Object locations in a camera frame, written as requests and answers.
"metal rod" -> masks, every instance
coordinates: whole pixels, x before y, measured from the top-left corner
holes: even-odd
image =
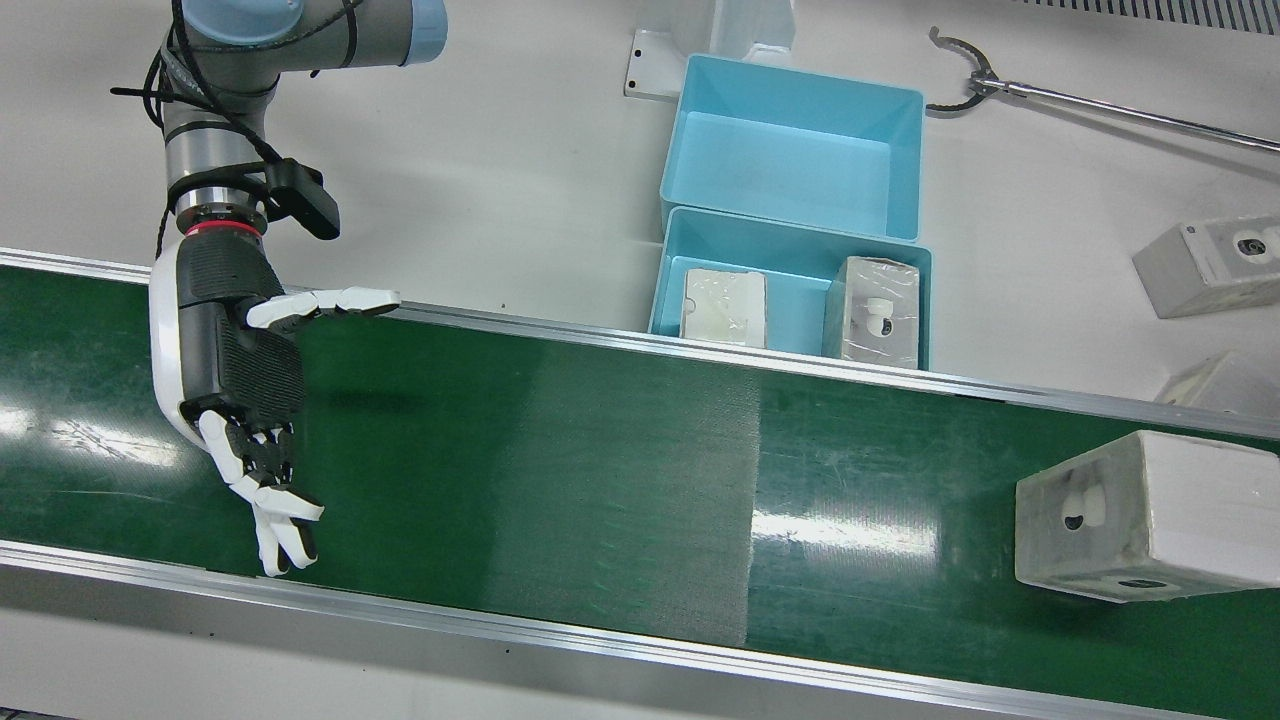
[[[1001,92],[1007,92],[1018,97],[1052,100],[1066,105],[1082,105],[1084,108],[1092,108],[1094,110],[1102,110],[1105,113],[1112,113],[1135,120],[1146,120],[1148,123],[1153,123],[1160,127],[1176,129],[1180,132],[1185,132],[1188,135],[1196,135],[1208,140],[1216,140],[1219,142],[1230,142],[1234,145],[1243,145],[1245,147],[1252,147],[1254,150],[1280,152],[1280,142],[1276,142],[1274,140],[1267,140],[1265,137],[1256,137],[1252,135],[1244,135],[1229,129],[1216,128],[1213,126],[1206,126],[1203,123],[1180,120],[1178,118],[1170,118],[1169,115],[1157,115],[1156,113],[1146,113],[1143,110],[1125,108],[1124,105],[1116,105],[1114,102],[1103,102],[1102,100],[1091,100],[1088,97],[1080,97],[1079,95],[1068,95],[1066,92],[1044,90],[1043,87],[1036,87],[1033,85],[1024,85],[1020,82],[1009,82],[1002,79],[988,79],[979,77],[972,78],[970,82],[974,85],[975,88],[982,88],[987,91],[998,90]]]

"blue joint cap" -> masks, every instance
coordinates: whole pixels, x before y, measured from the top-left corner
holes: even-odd
[[[408,55],[401,64],[412,65],[439,58],[448,36],[449,17],[444,13],[444,0],[413,0],[413,35],[408,40]]]
[[[201,35],[228,45],[283,37],[302,18],[303,0],[182,0],[182,14]]]

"red ring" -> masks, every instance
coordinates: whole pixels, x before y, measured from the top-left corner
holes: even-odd
[[[257,232],[257,228],[246,223],[241,223],[238,220],[205,220],[202,223],[196,223],[189,228],[187,228],[186,237],[191,237],[192,234],[196,234],[197,232],[204,229],[219,229],[219,228],[247,231],[253,233],[253,237],[257,238],[262,237],[262,233]]]

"white fingertip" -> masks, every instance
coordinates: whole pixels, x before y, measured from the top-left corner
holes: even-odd
[[[212,410],[205,410],[196,425],[223,482],[227,484],[239,482],[244,477],[244,461],[236,456],[230,441],[227,439],[227,419]]]
[[[248,309],[244,323],[251,328],[268,329],[280,320],[306,318],[319,309],[314,292],[278,295]]]
[[[324,512],[324,505],[316,505],[294,495],[293,491],[275,486],[257,488],[253,493],[253,505],[275,515],[287,515],[298,520],[311,520],[312,523],[319,520]]]
[[[394,290],[348,287],[338,296],[338,309],[348,313],[385,313],[399,306],[399,293]]]
[[[302,542],[302,532],[293,523],[284,519],[273,519],[271,533],[275,534],[276,542],[284,548],[284,553],[289,556],[289,561],[300,570],[316,561],[316,556],[307,555],[306,544]]]
[[[257,559],[269,578],[279,578],[288,570],[280,568],[280,542],[266,512],[253,509],[253,532],[257,534]]]
[[[242,475],[241,479],[236,480],[234,483],[227,483],[227,487],[230,488],[230,491],[234,492],[236,495],[241,496],[241,498],[244,502],[250,505],[256,505],[256,502],[253,502],[253,498],[259,491],[259,484],[257,480],[255,480],[253,478],[248,475]]]

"robotic arm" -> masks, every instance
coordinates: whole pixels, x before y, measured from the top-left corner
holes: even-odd
[[[264,140],[282,72],[406,65],[443,50],[443,0],[173,0],[174,24],[137,91],[163,126],[169,210],[183,238],[150,281],[156,400],[248,502],[268,575],[316,560],[324,507],[292,483],[302,363],[291,337],[325,314],[376,314],[392,291],[285,295],[266,260],[268,223],[293,217],[338,236],[320,173]]]

